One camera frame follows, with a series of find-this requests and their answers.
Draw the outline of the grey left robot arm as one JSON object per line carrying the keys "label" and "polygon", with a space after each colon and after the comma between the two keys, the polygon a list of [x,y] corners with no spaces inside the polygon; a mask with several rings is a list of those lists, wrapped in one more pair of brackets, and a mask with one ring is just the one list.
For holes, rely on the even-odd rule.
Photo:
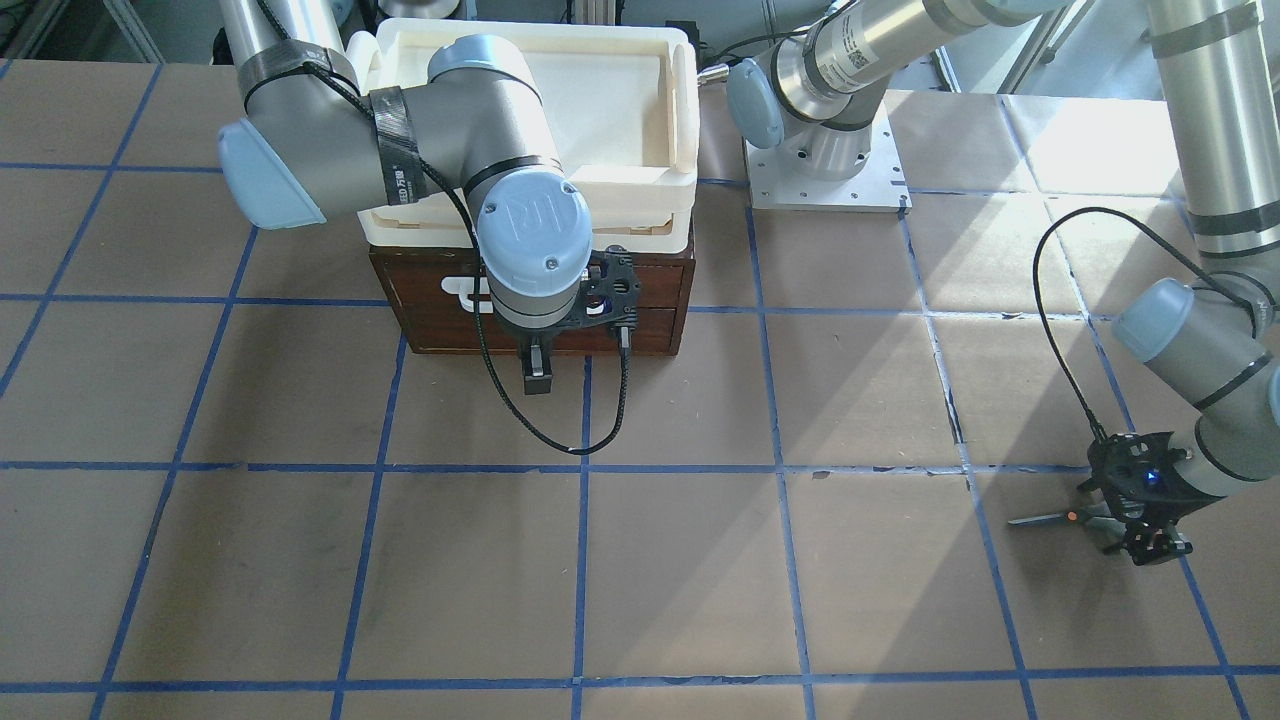
{"label": "grey left robot arm", "polygon": [[[755,149],[797,169],[854,177],[888,78],[986,26],[1016,27],[1061,1],[847,1],[727,69],[730,113]],[[1179,521],[1277,475],[1277,115],[1257,1],[1149,1],[1149,49],[1167,102],[1198,258],[1156,282],[1114,337],[1198,416],[1192,428],[1110,434],[1091,409],[1091,477],[1101,502],[1064,514],[1138,565],[1187,556]]]}

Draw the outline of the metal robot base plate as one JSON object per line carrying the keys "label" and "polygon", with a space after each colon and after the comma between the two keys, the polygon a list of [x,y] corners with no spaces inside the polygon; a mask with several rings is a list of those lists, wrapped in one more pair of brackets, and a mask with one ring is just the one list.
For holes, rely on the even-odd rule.
{"label": "metal robot base plate", "polygon": [[884,106],[858,131],[812,126],[774,149],[744,143],[755,209],[906,213],[910,191]]}

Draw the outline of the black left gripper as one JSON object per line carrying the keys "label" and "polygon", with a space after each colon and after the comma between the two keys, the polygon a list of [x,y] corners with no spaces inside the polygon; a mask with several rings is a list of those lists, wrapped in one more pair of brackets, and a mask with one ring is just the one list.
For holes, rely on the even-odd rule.
{"label": "black left gripper", "polygon": [[1078,512],[1088,528],[1108,536],[1105,555],[1125,552],[1137,566],[1184,557],[1193,543],[1178,529],[1193,510],[1193,489],[1175,470],[1187,452],[1171,446],[1172,433],[1115,434],[1088,448],[1091,478],[1082,493],[1098,491],[1103,502]]}

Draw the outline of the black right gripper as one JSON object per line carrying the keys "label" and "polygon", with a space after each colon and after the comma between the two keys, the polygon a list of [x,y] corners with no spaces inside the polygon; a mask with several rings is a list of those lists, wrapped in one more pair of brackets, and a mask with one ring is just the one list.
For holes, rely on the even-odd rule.
{"label": "black right gripper", "polygon": [[500,310],[500,322],[515,334],[522,352],[524,395],[552,392],[554,338],[564,332],[603,325],[621,351],[630,354],[637,328],[641,288],[631,252],[594,250],[579,281],[576,295],[566,314],[557,322],[517,320],[513,310]]}

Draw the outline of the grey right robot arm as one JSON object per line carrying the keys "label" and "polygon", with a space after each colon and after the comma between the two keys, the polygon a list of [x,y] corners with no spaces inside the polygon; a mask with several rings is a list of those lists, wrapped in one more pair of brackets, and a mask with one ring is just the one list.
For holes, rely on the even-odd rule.
{"label": "grey right robot arm", "polygon": [[554,338],[604,325],[630,360],[640,284],[621,247],[593,247],[541,95],[508,40],[470,35],[426,79],[361,90],[325,1],[224,1],[244,118],[218,152],[256,227],[320,224],[443,193],[477,256],[476,287],[517,342],[529,395],[550,388]]}

